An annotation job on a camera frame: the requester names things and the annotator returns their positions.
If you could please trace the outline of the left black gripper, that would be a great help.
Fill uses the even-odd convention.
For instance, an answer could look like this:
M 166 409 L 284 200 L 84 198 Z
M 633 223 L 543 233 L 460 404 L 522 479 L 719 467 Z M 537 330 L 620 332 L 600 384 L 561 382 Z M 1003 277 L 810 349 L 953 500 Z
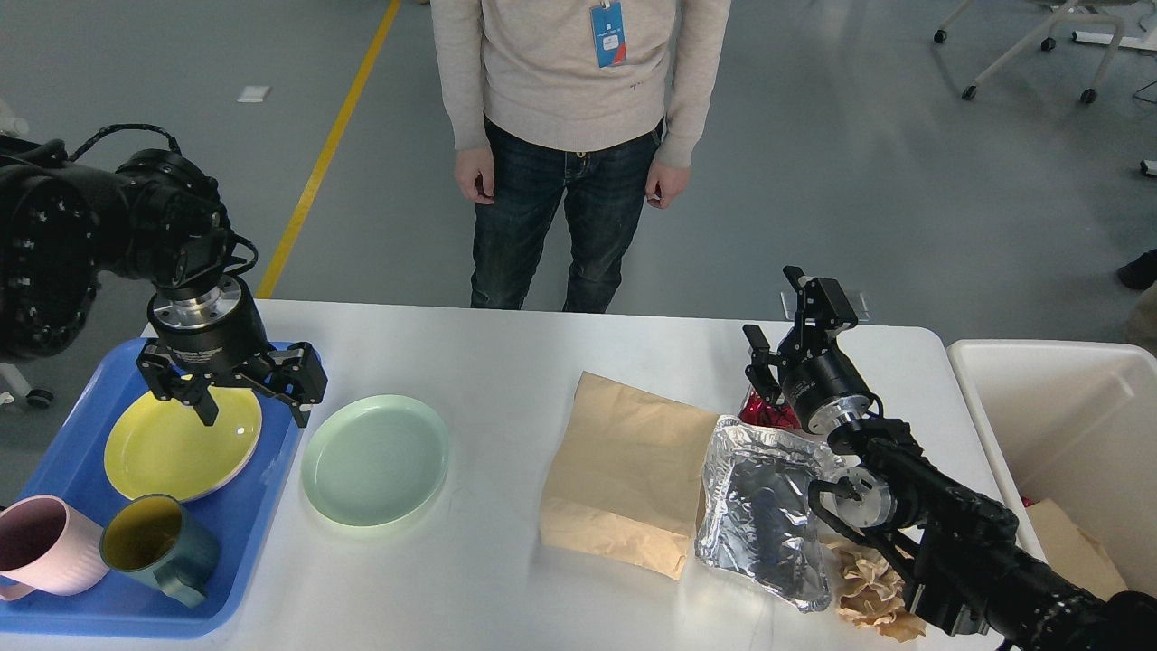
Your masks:
M 219 278 L 198 297 L 157 293 L 147 317 L 156 336 L 137 357 L 147 387 L 162 401 L 177 399 L 196 410 L 202 426 L 214 426 L 220 412 L 213 385 L 253 389 L 286 405 L 299 429 L 324 398 L 329 379 L 318 352 L 308 342 L 278 350 L 239 278 Z

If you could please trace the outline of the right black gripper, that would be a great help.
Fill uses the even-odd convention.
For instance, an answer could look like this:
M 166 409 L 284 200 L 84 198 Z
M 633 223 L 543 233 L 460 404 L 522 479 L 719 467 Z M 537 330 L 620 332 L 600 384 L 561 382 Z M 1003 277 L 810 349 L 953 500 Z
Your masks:
M 876 400 L 852 358 L 835 345 L 839 334 L 858 326 L 858 315 L 837 279 L 806 276 L 796 265 L 784 265 L 784 278 L 797 301 L 793 330 L 773 352 L 759 325 L 744 325 L 749 345 L 745 375 L 764 404 L 781 405 L 784 392 L 786 404 L 804 431 L 831 434 L 839 426 L 867 417 Z M 784 362 L 776 378 L 773 368 L 779 354 Z

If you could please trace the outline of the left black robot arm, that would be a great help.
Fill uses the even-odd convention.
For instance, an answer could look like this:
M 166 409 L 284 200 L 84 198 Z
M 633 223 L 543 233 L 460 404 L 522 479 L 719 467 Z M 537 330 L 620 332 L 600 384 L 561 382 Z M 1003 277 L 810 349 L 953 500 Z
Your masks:
M 137 369 L 160 401 L 184 404 L 213 426 L 211 387 L 249 389 L 285 404 L 305 426 L 327 376 L 311 343 L 277 349 L 243 275 L 258 260 L 236 234 L 215 178 L 163 149 L 137 151 L 113 172 L 79 164 L 58 139 L 3 136 L 1 354 L 47 358 L 86 325 L 100 273 L 142 280 L 154 294 L 155 336 Z

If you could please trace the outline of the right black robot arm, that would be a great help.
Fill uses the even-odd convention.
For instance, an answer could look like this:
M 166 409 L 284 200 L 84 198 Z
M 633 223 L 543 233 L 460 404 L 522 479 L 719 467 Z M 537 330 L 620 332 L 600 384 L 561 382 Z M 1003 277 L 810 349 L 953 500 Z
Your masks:
M 778 347 L 757 325 L 747 379 L 786 404 L 806 432 L 857 466 L 815 479 L 806 503 L 852 543 L 879 552 L 904 580 L 905 609 L 949 635 L 995 631 L 1020 650 L 1144 650 L 1154 646 L 1154 595 L 1121 590 L 1108 600 L 1064 580 L 1022 552 L 1018 518 L 998 500 L 937 469 L 898 417 L 871 410 L 879 395 L 837 345 L 857 315 L 842 284 L 784 267 L 797 299 Z

